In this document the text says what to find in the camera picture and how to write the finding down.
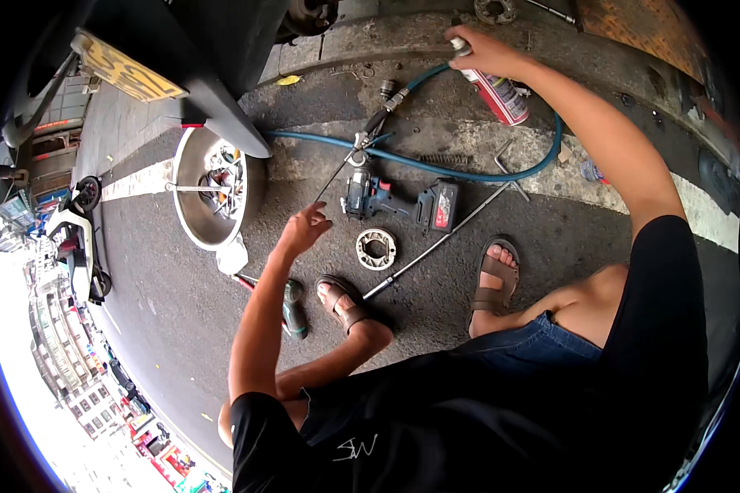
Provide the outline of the person's right hand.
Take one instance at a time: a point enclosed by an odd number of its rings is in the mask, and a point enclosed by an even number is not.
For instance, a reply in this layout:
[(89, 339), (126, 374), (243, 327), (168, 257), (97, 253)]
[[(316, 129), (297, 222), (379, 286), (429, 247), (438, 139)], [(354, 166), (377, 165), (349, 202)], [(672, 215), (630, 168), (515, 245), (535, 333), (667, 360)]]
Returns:
[(514, 81), (524, 82), (526, 80), (529, 69), (533, 65), (531, 58), (489, 35), (477, 32), (469, 27), (467, 28), (472, 33), (475, 33), (478, 38), (479, 55), (476, 61), (451, 60), (449, 65), (453, 69), (458, 71), (461, 69), (476, 69)]

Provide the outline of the person's left hand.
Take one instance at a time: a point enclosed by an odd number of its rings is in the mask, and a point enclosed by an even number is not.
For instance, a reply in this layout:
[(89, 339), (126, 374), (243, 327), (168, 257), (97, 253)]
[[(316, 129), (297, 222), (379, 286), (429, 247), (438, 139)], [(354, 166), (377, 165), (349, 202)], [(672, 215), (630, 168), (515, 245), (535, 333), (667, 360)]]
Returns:
[(326, 202), (319, 200), (292, 215), (275, 251), (294, 258), (310, 249), (333, 226), (333, 222), (323, 212), (325, 206)]

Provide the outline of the red white spray can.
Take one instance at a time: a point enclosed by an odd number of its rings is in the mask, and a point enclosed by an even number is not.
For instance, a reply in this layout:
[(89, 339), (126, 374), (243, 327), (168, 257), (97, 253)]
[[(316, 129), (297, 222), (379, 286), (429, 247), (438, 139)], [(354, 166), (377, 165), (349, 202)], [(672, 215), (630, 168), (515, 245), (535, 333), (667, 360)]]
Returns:
[(526, 102), (528, 93), (520, 90), (510, 79), (476, 69), (461, 69), (460, 72), (474, 85), (484, 103), (502, 124), (515, 126), (530, 116)]

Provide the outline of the round metal hub part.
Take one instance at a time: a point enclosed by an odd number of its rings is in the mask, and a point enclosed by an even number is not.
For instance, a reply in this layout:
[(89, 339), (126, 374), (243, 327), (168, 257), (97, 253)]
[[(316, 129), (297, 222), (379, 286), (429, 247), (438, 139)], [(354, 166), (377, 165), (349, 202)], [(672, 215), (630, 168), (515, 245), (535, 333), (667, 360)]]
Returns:
[(518, 14), (514, 0), (474, 0), (476, 17), (489, 25), (510, 25)]

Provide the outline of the metal rod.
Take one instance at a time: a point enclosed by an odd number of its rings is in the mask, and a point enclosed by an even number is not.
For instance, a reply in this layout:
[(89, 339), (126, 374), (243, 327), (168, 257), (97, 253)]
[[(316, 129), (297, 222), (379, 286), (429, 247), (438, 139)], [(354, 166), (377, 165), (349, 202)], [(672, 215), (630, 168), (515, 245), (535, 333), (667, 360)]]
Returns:
[(539, 2), (538, 0), (525, 0), (530, 5), (535, 5), (536, 7), (543, 9), (547, 11), (548, 13), (559, 17), (561, 20), (565, 21), (569, 25), (575, 26), (577, 24), (577, 21), (574, 16), (563, 13), (557, 9), (554, 9), (551, 6), (545, 5), (542, 2)]

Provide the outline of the black air blow gun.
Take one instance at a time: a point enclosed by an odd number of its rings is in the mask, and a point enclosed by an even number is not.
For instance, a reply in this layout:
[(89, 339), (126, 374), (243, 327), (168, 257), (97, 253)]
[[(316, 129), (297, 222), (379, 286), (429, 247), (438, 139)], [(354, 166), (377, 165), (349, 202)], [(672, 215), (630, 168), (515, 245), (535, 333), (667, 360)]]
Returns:
[(360, 132), (355, 133), (354, 143), (349, 153), (345, 156), (343, 161), (334, 169), (328, 181), (324, 184), (324, 186), (314, 198), (314, 202), (319, 202), (321, 196), (326, 192), (328, 186), (335, 180), (336, 176), (341, 172), (345, 164), (351, 162), (356, 153), (364, 152), (365, 149), (369, 147), (370, 143), (372, 142), (372, 133), (374, 133), (375, 130), (377, 130), (377, 128), (384, 123), (386, 118), (392, 112), (394, 112), (398, 106), (400, 106), (400, 104), (404, 101), (409, 93), (410, 89), (408, 87), (400, 89), (382, 105), (380, 110), (378, 110), (371, 116), (371, 118), (368, 120), (368, 122), (365, 124)]

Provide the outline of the orange checker plate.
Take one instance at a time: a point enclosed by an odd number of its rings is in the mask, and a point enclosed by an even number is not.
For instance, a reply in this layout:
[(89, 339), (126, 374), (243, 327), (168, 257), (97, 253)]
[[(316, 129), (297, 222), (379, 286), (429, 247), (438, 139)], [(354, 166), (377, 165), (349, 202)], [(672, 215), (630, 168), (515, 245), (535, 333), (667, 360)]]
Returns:
[(632, 46), (699, 84), (710, 57), (694, 23), (676, 0), (574, 0), (581, 32)]

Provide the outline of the grey round brake shoes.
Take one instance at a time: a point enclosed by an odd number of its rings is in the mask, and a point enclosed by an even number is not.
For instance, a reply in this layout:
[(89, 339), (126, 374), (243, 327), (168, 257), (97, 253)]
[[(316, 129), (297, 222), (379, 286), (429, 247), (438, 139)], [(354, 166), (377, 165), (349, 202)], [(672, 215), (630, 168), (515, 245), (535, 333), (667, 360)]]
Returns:
[(356, 238), (355, 250), (362, 267), (371, 271), (385, 271), (395, 262), (396, 238), (384, 229), (367, 229)]

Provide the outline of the black scooter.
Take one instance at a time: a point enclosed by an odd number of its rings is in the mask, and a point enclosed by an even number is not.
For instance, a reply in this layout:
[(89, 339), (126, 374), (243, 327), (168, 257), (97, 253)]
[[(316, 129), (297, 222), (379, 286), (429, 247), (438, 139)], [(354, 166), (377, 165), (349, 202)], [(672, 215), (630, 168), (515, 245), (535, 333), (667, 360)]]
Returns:
[(52, 95), (26, 122), (30, 98), (81, 62), (71, 48), (76, 29), (89, 31), (188, 91), (172, 104), (183, 128), (205, 127), (252, 157), (271, 150), (238, 100), (260, 80), (271, 50), (325, 32), (340, 0), (0, 0), (9, 7), (0, 42), (28, 55), (7, 101), (0, 132), (17, 148), (39, 125)]

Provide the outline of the white cloth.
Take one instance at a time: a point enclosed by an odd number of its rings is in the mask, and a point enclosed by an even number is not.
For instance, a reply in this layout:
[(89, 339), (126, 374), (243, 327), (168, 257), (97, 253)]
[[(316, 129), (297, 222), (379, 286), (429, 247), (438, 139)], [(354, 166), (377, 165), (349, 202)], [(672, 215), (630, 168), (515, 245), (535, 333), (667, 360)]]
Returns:
[(235, 275), (247, 265), (248, 253), (243, 237), (238, 232), (235, 238), (215, 251), (217, 269), (226, 275)]

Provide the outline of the green power tool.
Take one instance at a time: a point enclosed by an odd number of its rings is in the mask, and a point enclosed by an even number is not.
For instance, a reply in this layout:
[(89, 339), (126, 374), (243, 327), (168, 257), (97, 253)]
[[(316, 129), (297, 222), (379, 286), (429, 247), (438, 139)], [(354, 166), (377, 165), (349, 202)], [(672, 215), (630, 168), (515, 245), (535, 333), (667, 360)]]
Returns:
[(304, 340), (308, 336), (308, 325), (301, 305), (304, 289), (298, 281), (289, 279), (286, 282), (282, 313), (286, 325), (286, 333), (290, 337)]

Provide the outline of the steel bowl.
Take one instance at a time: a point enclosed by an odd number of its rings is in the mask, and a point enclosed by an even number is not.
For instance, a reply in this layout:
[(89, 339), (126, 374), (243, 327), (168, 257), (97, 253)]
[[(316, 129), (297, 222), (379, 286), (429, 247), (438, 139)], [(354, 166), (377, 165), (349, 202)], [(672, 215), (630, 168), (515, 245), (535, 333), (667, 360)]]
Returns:
[[(187, 129), (178, 143), (169, 182), (198, 185), (199, 179), (206, 173), (207, 156), (224, 143), (228, 142), (208, 129)], [(236, 219), (224, 219), (212, 214), (206, 204), (199, 199), (198, 192), (172, 192), (182, 227), (193, 243), (201, 249), (216, 251), (231, 242), (238, 232), (243, 231), (256, 219), (260, 212), (266, 195), (268, 161), (252, 157), (244, 151), (241, 153), (245, 180), (244, 202)]]

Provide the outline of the person's body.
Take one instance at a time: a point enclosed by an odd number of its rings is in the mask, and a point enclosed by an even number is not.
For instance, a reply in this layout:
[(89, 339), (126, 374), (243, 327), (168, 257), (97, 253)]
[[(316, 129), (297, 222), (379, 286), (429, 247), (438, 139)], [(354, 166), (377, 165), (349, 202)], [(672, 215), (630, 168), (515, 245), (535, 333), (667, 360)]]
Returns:
[(230, 374), (234, 493), (663, 487), (708, 391), (701, 269), (661, 156), (631, 137), (620, 160), (629, 266), (524, 323), (501, 328), (515, 262), (485, 256), (481, 274), (501, 285), (479, 285), (474, 338), (350, 376), (391, 331), (326, 281), (342, 346), (296, 371)]

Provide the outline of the white parked scooter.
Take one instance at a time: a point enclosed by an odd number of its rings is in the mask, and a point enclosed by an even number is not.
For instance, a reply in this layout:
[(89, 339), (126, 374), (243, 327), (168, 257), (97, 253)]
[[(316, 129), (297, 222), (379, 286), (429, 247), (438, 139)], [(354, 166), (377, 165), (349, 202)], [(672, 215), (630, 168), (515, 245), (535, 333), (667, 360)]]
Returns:
[(59, 233), (56, 260), (63, 263), (75, 300), (102, 305), (112, 289), (112, 280), (102, 268), (93, 222), (96, 205), (102, 198), (101, 178), (87, 175), (58, 202), (46, 223), (46, 235), (53, 240)]

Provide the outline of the red handled tool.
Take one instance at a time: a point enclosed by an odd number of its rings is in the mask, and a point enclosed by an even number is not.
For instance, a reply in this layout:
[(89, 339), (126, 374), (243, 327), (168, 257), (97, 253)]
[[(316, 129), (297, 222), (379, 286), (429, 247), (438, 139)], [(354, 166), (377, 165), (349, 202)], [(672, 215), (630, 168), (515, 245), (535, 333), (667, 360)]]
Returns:
[[(253, 292), (255, 290), (255, 285), (254, 284), (252, 284), (250, 281), (247, 281), (246, 279), (242, 278), (238, 274), (232, 274), (230, 276), (230, 278), (232, 280), (234, 280), (234, 281), (239, 282), (242, 286), (244, 286), (250, 292)], [(282, 318), (281, 324), (282, 324), (282, 328), (285, 329), (285, 330), (287, 330), (287, 324), (286, 324), (286, 321), (285, 321), (285, 318), (284, 317)]]

